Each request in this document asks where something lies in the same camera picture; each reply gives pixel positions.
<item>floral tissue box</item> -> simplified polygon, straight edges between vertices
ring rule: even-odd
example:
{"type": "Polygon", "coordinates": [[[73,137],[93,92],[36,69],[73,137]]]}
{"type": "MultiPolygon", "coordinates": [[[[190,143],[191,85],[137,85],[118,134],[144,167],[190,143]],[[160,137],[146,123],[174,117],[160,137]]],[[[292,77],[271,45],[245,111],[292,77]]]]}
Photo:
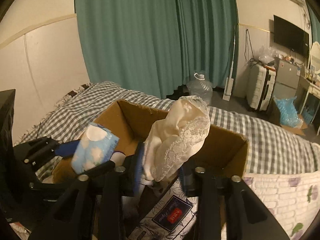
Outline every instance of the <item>floral tissue box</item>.
{"type": "Polygon", "coordinates": [[[90,123],[84,132],[71,165],[77,174],[110,160],[119,138],[103,126],[90,123]]]}

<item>wall-mounted television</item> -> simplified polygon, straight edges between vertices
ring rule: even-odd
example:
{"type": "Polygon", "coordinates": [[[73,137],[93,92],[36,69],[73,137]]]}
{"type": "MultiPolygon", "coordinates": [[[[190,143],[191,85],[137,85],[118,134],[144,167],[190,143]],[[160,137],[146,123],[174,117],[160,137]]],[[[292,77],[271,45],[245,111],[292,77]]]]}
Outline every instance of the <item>wall-mounted television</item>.
{"type": "Polygon", "coordinates": [[[309,34],[298,26],[276,15],[274,18],[274,42],[288,49],[308,57],[309,34]]]}

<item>white suitcase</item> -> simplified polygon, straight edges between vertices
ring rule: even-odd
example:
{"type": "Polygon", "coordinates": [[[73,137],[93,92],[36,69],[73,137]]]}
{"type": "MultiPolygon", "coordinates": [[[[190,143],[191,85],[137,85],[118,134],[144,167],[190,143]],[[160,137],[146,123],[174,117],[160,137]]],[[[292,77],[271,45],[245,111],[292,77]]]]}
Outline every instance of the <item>white suitcase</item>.
{"type": "Polygon", "coordinates": [[[247,101],[251,108],[266,111],[275,84],[276,71],[253,63],[247,88],[247,101]]]}

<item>green leaf print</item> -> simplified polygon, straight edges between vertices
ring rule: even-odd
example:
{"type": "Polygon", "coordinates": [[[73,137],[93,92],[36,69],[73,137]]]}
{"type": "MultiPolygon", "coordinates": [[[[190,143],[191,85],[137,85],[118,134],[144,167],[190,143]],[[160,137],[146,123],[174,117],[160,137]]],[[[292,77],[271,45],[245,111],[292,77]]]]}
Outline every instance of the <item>green leaf print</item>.
{"type": "Polygon", "coordinates": [[[312,185],[310,186],[309,190],[308,190],[308,194],[307,194],[307,198],[308,198],[308,202],[311,202],[311,195],[312,195],[312,185]]]}
{"type": "Polygon", "coordinates": [[[303,228],[303,224],[302,223],[296,224],[296,226],[292,229],[291,236],[293,236],[295,233],[297,233],[302,228],[303,228]]]}

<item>curtain fold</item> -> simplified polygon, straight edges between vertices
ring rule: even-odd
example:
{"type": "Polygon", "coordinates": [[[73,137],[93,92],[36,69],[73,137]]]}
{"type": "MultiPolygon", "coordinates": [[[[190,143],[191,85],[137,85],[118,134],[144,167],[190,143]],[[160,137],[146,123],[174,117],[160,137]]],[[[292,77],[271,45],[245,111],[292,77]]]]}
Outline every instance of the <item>curtain fold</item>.
{"type": "Polygon", "coordinates": [[[315,41],[320,42],[320,22],[309,5],[308,5],[308,10],[310,14],[310,21],[311,21],[311,28],[312,28],[312,42],[315,42],[315,41]]]}
{"type": "Polygon", "coordinates": [[[165,98],[182,84],[175,0],[75,0],[91,82],[165,98]]]}
{"type": "MultiPolygon", "coordinates": [[[[224,87],[229,76],[233,40],[238,40],[236,0],[176,0],[183,82],[203,70],[213,86],[224,87]]],[[[235,48],[233,76],[238,57],[235,48]]]]}

